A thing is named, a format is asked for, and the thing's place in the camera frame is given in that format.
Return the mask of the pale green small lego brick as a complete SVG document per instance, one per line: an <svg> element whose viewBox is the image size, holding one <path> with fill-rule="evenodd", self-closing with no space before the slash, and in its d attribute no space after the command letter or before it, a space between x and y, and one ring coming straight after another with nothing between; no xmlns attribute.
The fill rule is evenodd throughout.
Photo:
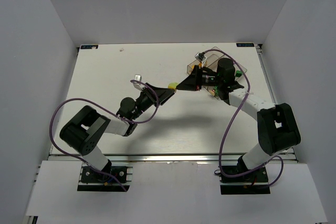
<svg viewBox="0 0 336 224"><path fill-rule="evenodd" d="M176 90L176 87L178 86L178 83L177 82L171 82L169 85L168 85L168 88L169 89L174 89Z"/></svg>

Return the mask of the green curved lego brick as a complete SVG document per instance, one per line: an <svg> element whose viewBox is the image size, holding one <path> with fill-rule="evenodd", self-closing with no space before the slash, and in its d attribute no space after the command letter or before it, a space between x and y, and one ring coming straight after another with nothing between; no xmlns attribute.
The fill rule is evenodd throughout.
<svg viewBox="0 0 336 224"><path fill-rule="evenodd" d="M219 95L217 87L213 87L212 92L213 92L213 96L218 96Z"/></svg>

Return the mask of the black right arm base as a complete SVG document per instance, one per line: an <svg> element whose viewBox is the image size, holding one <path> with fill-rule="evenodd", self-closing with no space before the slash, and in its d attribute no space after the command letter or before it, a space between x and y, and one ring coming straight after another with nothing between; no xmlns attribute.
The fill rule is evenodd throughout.
<svg viewBox="0 0 336 224"><path fill-rule="evenodd" d="M268 175L264 167L251 174L234 178L225 177L220 173L220 169L216 169L214 175L219 177L222 195L270 194Z"/></svg>

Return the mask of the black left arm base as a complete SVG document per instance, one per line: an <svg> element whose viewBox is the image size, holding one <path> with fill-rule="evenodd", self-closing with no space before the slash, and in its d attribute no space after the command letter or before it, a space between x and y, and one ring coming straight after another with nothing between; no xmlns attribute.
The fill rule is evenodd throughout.
<svg viewBox="0 0 336 224"><path fill-rule="evenodd" d="M86 192L126 192L129 190L133 167L112 166L110 173L121 183L111 176L99 174L89 166L83 166L80 172L77 191Z"/></svg>

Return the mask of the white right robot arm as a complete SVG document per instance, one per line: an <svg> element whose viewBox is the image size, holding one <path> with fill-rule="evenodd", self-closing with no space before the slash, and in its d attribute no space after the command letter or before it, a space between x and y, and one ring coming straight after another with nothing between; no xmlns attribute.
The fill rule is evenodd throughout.
<svg viewBox="0 0 336 224"><path fill-rule="evenodd" d="M218 97L237 112L243 111L257 122L258 143L237 162L237 171L225 177L246 176L266 165L280 152L301 142L292 108L287 103L274 104L254 95L250 87L236 81L236 69L241 67L230 58L217 62L216 71L195 65L190 75L177 85L178 90L199 91L214 87Z"/></svg>

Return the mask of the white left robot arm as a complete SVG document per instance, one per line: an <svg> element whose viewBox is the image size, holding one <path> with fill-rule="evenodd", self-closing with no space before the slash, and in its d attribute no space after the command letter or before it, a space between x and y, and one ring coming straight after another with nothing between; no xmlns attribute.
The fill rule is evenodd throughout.
<svg viewBox="0 0 336 224"><path fill-rule="evenodd" d="M116 116L107 117L89 105L84 106L66 123L59 137L72 147L88 165L98 171L102 181L111 173L111 161L97 146L104 133L129 136L135 130L136 119L151 106L158 108L171 98L174 88L158 88L148 83L145 87L135 85L140 90L137 99L126 97L121 100Z"/></svg>

